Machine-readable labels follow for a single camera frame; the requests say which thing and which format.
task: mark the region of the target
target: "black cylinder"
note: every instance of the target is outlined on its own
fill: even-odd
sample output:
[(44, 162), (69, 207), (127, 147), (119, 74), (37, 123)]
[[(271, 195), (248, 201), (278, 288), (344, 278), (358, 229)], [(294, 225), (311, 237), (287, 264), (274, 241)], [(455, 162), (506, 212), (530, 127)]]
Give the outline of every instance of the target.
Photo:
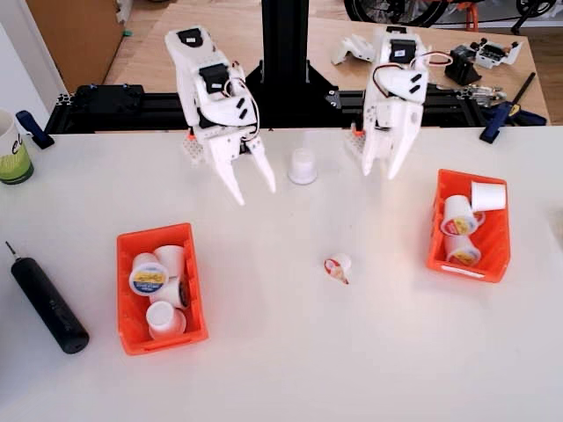
[(61, 349), (68, 354), (84, 349), (90, 336), (35, 259), (17, 259), (11, 273)]

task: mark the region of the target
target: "cable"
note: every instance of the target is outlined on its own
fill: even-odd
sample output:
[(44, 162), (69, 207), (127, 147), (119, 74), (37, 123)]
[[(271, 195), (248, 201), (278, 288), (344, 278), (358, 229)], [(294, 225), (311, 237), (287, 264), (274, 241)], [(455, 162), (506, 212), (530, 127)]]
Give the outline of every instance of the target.
[(256, 100), (254, 99), (254, 96), (246, 86), (245, 81), (243, 80), (242, 77), (232, 77), (230, 79), (227, 79), (227, 82), (225, 82), (225, 85), (223, 85), (223, 90), (221, 92), (223, 96), (226, 98), (231, 97), (231, 94), (229, 93), (229, 84), (232, 84), (232, 81), (234, 80), (238, 81), (240, 86), (246, 91), (246, 93), (250, 97), (250, 100), (252, 102), (252, 107), (254, 107), (254, 113), (256, 114), (256, 129), (254, 130), (254, 132), (250, 134), (251, 135), (250, 138), (243, 137), (243, 141), (251, 141), (252, 139), (256, 138), (258, 136), (258, 133), (260, 132), (260, 110), (258, 108), (258, 104), (256, 103)]
[(440, 56), (440, 57), (446, 59), (446, 62), (432, 62), (432, 61), (430, 61), (430, 62), (428, 63), (429, 66), (433, 66), (433, 67), (443, 67), (443, 66), (448, 66), (448, 65), (450, 65), (451, 63), (454, 62), (454, 59), (452, 59), (451, 56), (450, 56), (448, 53), (445, 53), (445, 52), (443, 52), (443, 51), (429, 51), (429, 52), (427, 52), (427, 53), (425, 53), (425, 54), (423, 54), (423, 55), (417, 55), (416, 57), (414, 57), (414, 58), (411, 60), (411, 63), (410, 63), (410, 65), (409, 65), (409, 67), (412, 67), (412, 66), (414, 65), (414, 63), (415, 63), (418, 59), (420, 59), (421, 57), (425, 57), (425, 56), (427, 56), (427, 55), (430, 55), (430, 56), (432, 56), (432, 55), (438, 55), (438, 56)]
[(376, 88), (379, 89), (379, 92), (381, 92), (384, 97), (388, 98), (389, 93), (385, 93), (385, 91), (381, 89), (381, 86), (379, 86), (376, 80), (376, 72), (382, 68), (399, 68), (401, 70), (403, 70), (404, 68), (398, 63), (386, 63), (386, 64), (380, 64), (375, 69), (373, 69), (373, 74), (371, 75), (371, 79), (373, 80), (374, 85), (376, 86)]

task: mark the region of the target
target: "robotic arm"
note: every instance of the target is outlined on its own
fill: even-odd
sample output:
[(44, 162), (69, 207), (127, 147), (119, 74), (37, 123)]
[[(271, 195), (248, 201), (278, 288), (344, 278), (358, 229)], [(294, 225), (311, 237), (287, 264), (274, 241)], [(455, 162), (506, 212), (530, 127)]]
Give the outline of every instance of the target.
[(232, 161), (251, 153), (275, 192), (274, 172), (259, 135), (259, 110), (246, 88), (242, 67), (231, 66), (201, 26), (170, 31), (165, 44), (176, 66), (179, 99), (193, 131), (184, 144), (192, 160), (210, 165), (244, 205)]
[(422, 122), (428, 85), (429, 53), (417, 34), (404, 27), (376, 29), (374, 64), (369, 72), (363, 107), (363, 133), (348, 147), (368, 175), (376, 159), (388, 179), (397, 175)]

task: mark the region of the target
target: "orange plastic bin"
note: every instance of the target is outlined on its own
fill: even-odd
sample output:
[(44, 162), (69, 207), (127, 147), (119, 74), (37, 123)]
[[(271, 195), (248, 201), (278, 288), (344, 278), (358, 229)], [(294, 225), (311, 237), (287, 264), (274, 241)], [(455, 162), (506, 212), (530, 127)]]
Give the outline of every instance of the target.
[[(186, 330), (177, 337), (153, 340), (145, 313), (150, 305), (147, 296), (136, 295), (129, 287), (129, 273), (133, 258), (142, 252), (152, 252), (165, 244), (184, 247), (186, 257), (186, 286), (189, 306), (184, 309)], [(208, 337), (203, 320), (201, 294), (195, 261), (192, 227), (188, 223), (126, 233), (117, 237), (117, 325), (121, 343), (127, 354), (145, 354), (180, 346)]]
[(507, 185), (506, 181), (498, 178), (485, 178), (475, 174), (451, 170), (438, 171), (438, 185), (434, 199), (432, 234), (427, 266), (443, 273), (498, 283), (506, 272), (508, 262), (510, 261), (508, 198), (507, 207), (497, 211), (487, 211), (485, 222), (471, 235), (473, 244), (481, 251), (482, 258), (478, 264), (475, 266), (462, 266), (446, 261), (446, 250), (443, 241), (445, 235), (440, 230), (444, 201), (452, 195), (465, 195), (467, 198), (471, 198), (472, 181)]

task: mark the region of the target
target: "wooden cabinet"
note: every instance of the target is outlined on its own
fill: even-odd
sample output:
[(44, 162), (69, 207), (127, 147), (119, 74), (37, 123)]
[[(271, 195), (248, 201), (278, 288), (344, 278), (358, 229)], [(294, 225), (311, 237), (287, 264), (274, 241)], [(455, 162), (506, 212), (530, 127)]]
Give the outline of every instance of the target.
[(26, 0), (69, 92), (104, 82), (123, 26), (114, 0)]

